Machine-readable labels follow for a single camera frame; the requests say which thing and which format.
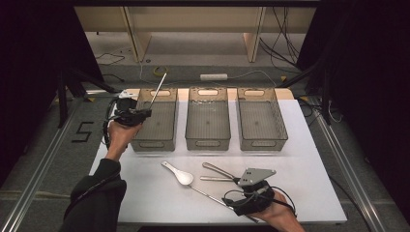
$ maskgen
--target plastic spoon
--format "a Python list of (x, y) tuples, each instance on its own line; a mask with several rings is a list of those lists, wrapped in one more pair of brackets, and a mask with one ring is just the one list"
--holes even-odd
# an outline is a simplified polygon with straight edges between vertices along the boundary
[(192, 183), (192, 181), (193, 181), (192, 174), (176, 169), (174, 166), (169, 164), (169, 162), (167, 162), (167, 161), (163, 161), (161, 164), (162, 164), (162, 166), (165, 166), (165, 167), (169, 168), (169, 170), (171, 170), (175, 174), (175, 176), (177, 177), (177, 179), (178, 179), (179, 183), (181, 183), (181, 185), (188, 186), (190, 183)]
[[(225, 203), (223, 203), (222, 201), (217, 200), (217, 198), (215, 198), (215, 197), (213, 197), (213, 196), (211, 196), (211, 195), (209, 195), (209, 194), (207, 194), (207, 193), (205, 193), (205, 192), (203, 192), (203, 191), (201, 191), (201, 190), (199, 190), (199, 189), (194, 188), (193, 186), (191, 186), (190, 183), (192, 183), (192, 181), (193, 181), (193, 176), (192, 176), (192, 174), (190, 174), (189, 172), (185, 172), (185, 171), (178, 170), (177, 168), (175, 168), (174, 166), (172, 166), (172, 165), (171, 165), (169, 162), (167, 162), (167, 161), (163, 161), (161, 164), (162, 164), (162, 166), (167, 167), (169, 170), (171, 170), (171, 171), (175, 174), (175, 176), (176, 176), (177, 179), (178, 179), (178, 182), (179, 182), (181, 185), (183, 185), (183, 186), (189, 186), (191, 189), (193, 189), (193, 190), (195, 190), (195, 191), (201, 193), (202, 195), (204, 195), (204, 196), (206, 196), (206, 197), (208, 197), (208, 198), (210, 198), (210, 199), (212, 199), (212, 200), (214, 200), (214, 201), (220, 203), (220, 204), (223, 205), (224, 207), (226, 207), (226, 208), (228, 208), (228, 209), (230, 209), (230, 210), (233, 210), (232, 207), (227, 206), (227, 205), (226, 205)], [(245, 217), (249, 218), (251, 221), (253, 221), (253, 222), (255, 222), (255, 223), (258, 222), (258, 220), (255, 219), (255, 218), (253, 218), (253, 217), (249, 217), (249, 216), (245, 216)]]

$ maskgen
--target white plastic spoon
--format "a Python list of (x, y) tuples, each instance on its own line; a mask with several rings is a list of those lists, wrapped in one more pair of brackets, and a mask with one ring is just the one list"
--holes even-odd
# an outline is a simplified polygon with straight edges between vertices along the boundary
[(169, 168), (169, 170), (171, 170), (175, 174), (175, 176), (177, 177), (177, 179), (178, 179), (179, 183), (181, 183), (181, 185), (188, 186), (190, 183), (192, 183), (192, 181), (193, 181), (192, 174), (176, 169), (174, 166), (169, 164), (169, 162), (167, 162), (167, 161), (163, 161), (161, 164), (162, 164), (162, 166), (165, 166), (165, 167)]

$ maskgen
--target metal rod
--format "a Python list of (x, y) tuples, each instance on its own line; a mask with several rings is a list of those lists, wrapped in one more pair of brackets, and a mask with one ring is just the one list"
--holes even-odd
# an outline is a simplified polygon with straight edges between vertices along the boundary
[(55, 133), (30, 182), (27, 184), (25, 190), (20, 195), (20, 198), (15, 203), (12, 211), (8, 215), (6, 223), (2, 227), (2, 232), (17, 231), (25, 214), (28, 211), (28, 208), (31, 205), (31, 202), (33, 201), (36, 191), (39, 189), (40, 184), (42, 183), (49, 166), (54, 160), (54, 157), (56, 156), (58, 149), (60, 148), (60, 145), (63, 142), (64, 136), (66, 135), (67, 130), (73, 121), (73, 116), (75, 115), (76, 110), (79, 108), (82, 102), (83, 98), (76, 98), (74, 100), (73, 106), (70, 110), (70, 115), (67, 118), (66, 123), (63, 125), (61, 129), (59, 129)]
[(163, 80), (165, 79), (165, 77), (166, 77), (166, 73), (163, 74), (163, 77), (162, 77), (162, 80), (161, 80), (161, 82), (160, 82), (160, 85), (158, 86), (157, 91), (155, 92), (155, 95), (154, 95), (153, 99), (151, 100), (151, 104), (150, 104), (150, 107), (149, 107), (148, 109), (151, 109), (151, 106), (153, 106), (154, 99), (157, 97), (157, 94), (158, 94), (158, 92), (160, 91), (160, 88), (161, 88), (161, 86), (162, 86), (162, 83), (163, 83)]
[[(318, 104), (317, 100), (312, 100), (313, 104)], [(338, 142), (337, 136), (334, 133), (331, 126), (327, 125), (325, 120), (321, 115), (315, 112), (316, 117), (318, 117), (319, 126), (322, 129), (326, 139), (328, 140), (329, 145), (332, 148), (332, 151), (337, 159), (337, 162), (340, 166), (340, 169), (343, 173), (343, 176), (346, 179), (347, 184), (354, 197), (357, 200), (357, 204), (360, 206), (366, 221), (371, 227), (371, 231), (386, 231), (386, 228), (380, 219), (380, 215), (377, 212), (376, 208), (373, 206), (370, 197), (368, 196), (365, 187), (362, 185), (358, 175), (356, 174), (349, 158), (344, 153), (340, 143)]]
[[(230, 210), (233, 211), (233, 208), (232, 208), (232, 207), (227, 206), (225, 203), (223, 203), (222, 201), (220, 201), (220, 200), (218, 200), (217, 198), (213, 197), (212, 195), (210, 195), (210, 194), (208, 194), (208, 193), (205, 193), (205, 192), (199, 190), (198, 188), (194, 188), (194, 187), (191, 186), (191, 185), (189, 185), (189, 187), (190, 187), (191, 189), (193, 189), (193, 190), (195, 190), (195, 191), (201, 193), (202, 195), (204, 195), (204, 196), (206, 196), (206, 197), (208, 197), (208, 198), (210, 198), (210, 199), (212, 199), (212, 200), (214, 200), (214, 201), (220, 203), (222, 206), (224, 206), (224, 207), (226, 207), (226, 208), (228, 208), (228, 209), (230, 209)], [(249, 216), (245, 216), (245, 217), (247, 217), (248, 219), (250, 219), (251, 221), (253, 221), (253, 222), (255, 222), (255, 223), (258, 223), (258, 222), (259, 222), (257, 219), (255, 219), (255, 218), (253, 218), (253, 217), (249, 217)]]

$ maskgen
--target metal tongs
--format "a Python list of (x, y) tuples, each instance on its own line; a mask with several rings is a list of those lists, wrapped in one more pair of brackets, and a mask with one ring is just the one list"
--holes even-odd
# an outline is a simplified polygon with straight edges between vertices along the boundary
[(238, 185), (239, 181), (241, 178), (235, 177), (234, 175), (212, 165), (209, 162), (203, 162), (202, 166), (205, 168), (209, 168), (211, 170), (214, 170), (216, 172), (219, 172), (221, 175), (227, 177), (227, 178), (222, 178), (222, 177), (209, 177), (209, 176), (201, 176), (199, 179), (202, 181), (224, 181), (224, 182), (234, 182), (236, 185)]

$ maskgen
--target black sleeve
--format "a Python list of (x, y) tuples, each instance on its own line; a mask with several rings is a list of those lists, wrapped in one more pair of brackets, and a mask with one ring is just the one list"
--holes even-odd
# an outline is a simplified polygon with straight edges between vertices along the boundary
[(121, 165), (101, 159), (93, 176), (86, 176), (72, 191), (60, 231), (115, 231), (127, 184), (121, 180)]

